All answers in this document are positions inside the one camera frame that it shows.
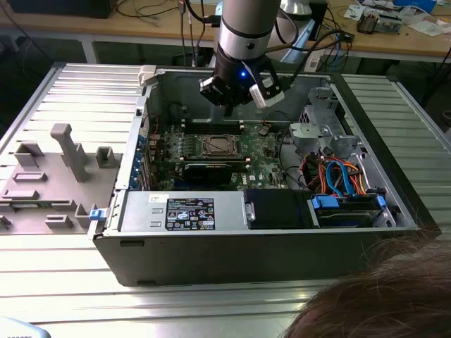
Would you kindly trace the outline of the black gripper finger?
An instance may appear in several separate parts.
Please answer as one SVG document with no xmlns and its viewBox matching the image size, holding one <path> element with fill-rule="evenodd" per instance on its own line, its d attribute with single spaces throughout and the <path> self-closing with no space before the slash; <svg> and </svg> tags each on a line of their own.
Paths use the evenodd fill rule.
<svg viewBox="0 0 451 338">
<path fill-rule="evenodd" d="M 229 107 L 230 117 L 250 117 L 254 112 L 254 101 L 251 96 L 234 99 Z"/>
<path fill-rule="evenodd" d="M 199 81 L 200 94 L 215 106 L 224 107 L 224 116 L 229 117 L 233 112 L 232 89 L 217 75 Z"/>
</svg>

